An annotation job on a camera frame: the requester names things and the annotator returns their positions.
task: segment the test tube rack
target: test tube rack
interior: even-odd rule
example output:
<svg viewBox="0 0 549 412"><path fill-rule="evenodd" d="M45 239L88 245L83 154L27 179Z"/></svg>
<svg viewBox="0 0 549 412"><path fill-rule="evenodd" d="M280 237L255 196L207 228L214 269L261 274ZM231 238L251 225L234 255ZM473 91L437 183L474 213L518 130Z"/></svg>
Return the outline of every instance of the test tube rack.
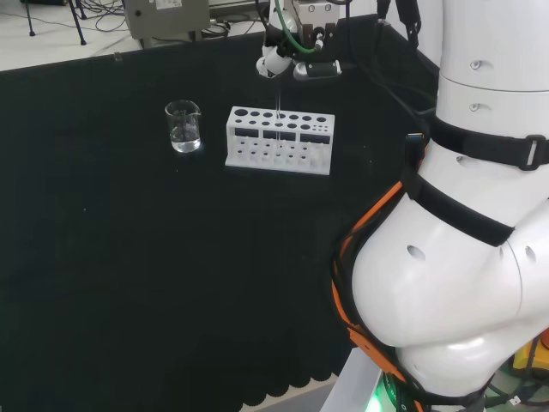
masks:
<svg viewBox="0 0 549 412"><path fill-rule="evenodd" d="M235 106L226 123L232 167L329 175L335 116Z"/></svg>

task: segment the glass beaker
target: glass beaker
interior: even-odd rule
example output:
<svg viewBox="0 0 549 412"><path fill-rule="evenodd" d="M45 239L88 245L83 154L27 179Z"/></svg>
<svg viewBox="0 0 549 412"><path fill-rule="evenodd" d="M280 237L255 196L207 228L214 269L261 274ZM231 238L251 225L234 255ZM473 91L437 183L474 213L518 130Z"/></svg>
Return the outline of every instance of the glass beaker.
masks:
<svg viewBox="0 0 549 412"><path fill-rule="evenodd" d="M190 100L175 100L166 106L170 139L178 152L189 153L200 147L200 116L200 109Z"/></svg>

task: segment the black table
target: black table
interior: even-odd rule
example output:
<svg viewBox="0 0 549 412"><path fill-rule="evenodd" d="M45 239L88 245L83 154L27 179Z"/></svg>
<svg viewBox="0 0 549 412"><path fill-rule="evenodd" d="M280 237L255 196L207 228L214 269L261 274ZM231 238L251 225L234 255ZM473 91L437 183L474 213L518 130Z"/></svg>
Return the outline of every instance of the black table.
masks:
<svg viewBox="0 0 549 412"><path fill-rule="evenodd" d="M365 54L372 20L354 23ZM231 107L274 106L261 43L0 74L4 410L237 411L341 370L329 252L396 181L414 127L357 70L285 82L284 109L336 116L331 175L225 168ZM385 39L389 74L433 88L410 56ZM203 150L178 156L163 109L182 98L202 109Z"/></svg>

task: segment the velcro strap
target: velcro strap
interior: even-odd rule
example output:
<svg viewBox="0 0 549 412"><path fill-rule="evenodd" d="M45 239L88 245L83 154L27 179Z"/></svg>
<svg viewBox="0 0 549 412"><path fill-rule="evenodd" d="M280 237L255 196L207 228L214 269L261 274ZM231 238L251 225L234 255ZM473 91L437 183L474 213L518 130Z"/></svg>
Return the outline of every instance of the velcro strap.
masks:
<svg viewBox="0 0 549 412"><path fill-rule="evenodd" d="M430 392L419 391L412 385L403 385L402 382L395 379L399 389L404 392L408 397L419 401L425 405L455 405L455 406L470 406L474 404L480 397L484 396L486 389L492 382L493 376L490 378L486 384L480 388L478 391L470 393L465 397L444 397L442 395L437 395Z"/></svg>
<svg viewBox="0 0 549 412"><path fill-rule="evenodd" d="M434 118L430 123L430 137L453 152L519 167L524 171L533 171L549 164L549 144L542 135L530 135L524 139L488 135L464 130Z"/></svg>
<svg viewBox="0 0 549 412"><path fill-rule="evenodd" d="M494 247L502 245L513 233L513 227L457 202L418 175L417 153L419 148L423 150L423 145L418 135L408 135L406 164L402 171L401 182L410 199L441 221L472 238Z"/></svg>

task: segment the metal stand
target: metal stand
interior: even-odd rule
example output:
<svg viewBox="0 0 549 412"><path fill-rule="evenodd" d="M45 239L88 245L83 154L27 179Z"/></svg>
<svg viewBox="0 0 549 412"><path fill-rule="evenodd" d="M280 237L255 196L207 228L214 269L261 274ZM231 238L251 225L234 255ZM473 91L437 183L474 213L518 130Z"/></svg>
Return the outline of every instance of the metal stand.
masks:
<svg viewBox="0 0 549 412"><path fill-rule="evenodd" d="M87 19L87 16L86 14L84 13L84 8L82 7L82 1L81 0L76 0L76 7L78 9L80 9L80 16L83 20L86 20Z"/></svg>
<svg viewBox="0 0 549 412"><path fill-rule="evenodd" d="M69 0L70 11L72 16L75 19L76 29L78 30L78 35L80 36L80 44L86 45L86 40L82 34L82 29L80 28L80 23L78 22L78 16L76 15L75 5L72 3L72 0Z"/></svg>
<svg viewBox="0 0 549 412"><path fill-rule="evenodd" d="M25 8L27 9L28 26L31 30L30 32L28 32L28 35L31 37L34 37L36 33L33 31L33 23L31 22L31 12L28 10L28 0L25 0Z"/></svg>

